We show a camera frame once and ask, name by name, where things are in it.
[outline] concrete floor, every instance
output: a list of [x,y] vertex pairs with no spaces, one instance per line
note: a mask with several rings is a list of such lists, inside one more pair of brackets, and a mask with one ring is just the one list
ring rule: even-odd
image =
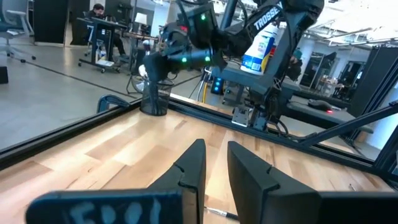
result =
[[[95,114],[102,95],[113,94],[128,101],[140,97],[138,94],[127,95],[129,77],[126,73],[100,73],[90,65],[78,67],[84,48],[26,44],[16,47],[34,53],[37,60],[29,59],[21,64],[0,54],[0,63],[7,66],[9,74],[9,84],[0,85],[0,149]],[[195,77],[198,75],[198,72],[181,72],[174,80],[179,85],[172,92],[196,99],[200,78]],[[211,93],[207,96],[206,103],[232,110],[232,107],[221,104],[222,96]],[[322,131],[291,118],[282,117],[281,120],[291,131],[303,134]],[[346,146],[340,138],[330,142]]]

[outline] wooden table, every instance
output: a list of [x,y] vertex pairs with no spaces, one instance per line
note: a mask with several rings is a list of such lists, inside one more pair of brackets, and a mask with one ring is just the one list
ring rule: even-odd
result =
[[[236,213],[228,179],[228,141],[317,190],[349,191],[351,184],[356,190],[392,191],[374,175],[171,110],[163,117],[134,110],[1,171],[2,223],[23,223],[28,204],[51,190],[147,187],[198,138],[206,141],[208,207]],[[235,222],[205,212],[205,223]]]

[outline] trash can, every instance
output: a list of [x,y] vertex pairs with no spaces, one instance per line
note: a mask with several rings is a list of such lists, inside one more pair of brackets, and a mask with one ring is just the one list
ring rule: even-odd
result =
[[140,110],[151,116],[166,115],[173,85],[171,80],[157,83],[144,80]]

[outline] man sitting at desk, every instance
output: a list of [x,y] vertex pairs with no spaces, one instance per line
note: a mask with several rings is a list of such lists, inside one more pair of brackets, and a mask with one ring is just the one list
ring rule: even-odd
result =
[[293,82],[295,82],[301,74],[301,66],[303,65],[303,62],[301,61],[302,55],[303,53],[299,49],[296,49],[293,53],[292,58],[290,59],[290,64],[289,68],[286,71],[286,75]]
[[[87,18],[98,18],[98,19],[105,19],[104,16],[104,6],[101,4],[95,4],[93,10],[89,11],[87,14]],[[128,59],[129,57],[126,55],[124,51],[123,41],[120,38],[120,35],[115,33],[113,38],[113,44],[118,48],[120,57],[123,59]]]

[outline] black table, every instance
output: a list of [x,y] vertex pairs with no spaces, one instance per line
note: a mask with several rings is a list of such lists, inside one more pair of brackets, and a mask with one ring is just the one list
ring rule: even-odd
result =
[[84,21],[90,26],[93,26],[93,35],[91,36],[91,60],[85,60],[85,59],[79,59],[79,65],[81,63],[87,63],[92,66],[96,66],[98,68],[102,68],[101,72],[105,72],[106,68],[109,68],[104,65],[100,65],[97,63],[96,60],[96,51],[97,51],[97,39],[99,36],[98,31],[99,30],[105,30],[105,32],[109,32],[109,37],[106,38],[106,41],[109,41],[108,43],[108,48],[106,49],[106,60],[112,62],[113,61],[113,39],[114,39],[114,32],[116,29],[127,29],[126,26],[117,24],[115,22],[110,22],[110,21],[105,21],[103,19],[97,19],[97,18],[91,18],[90,20],[88,19],[82,19],[78,18],[81,21]]

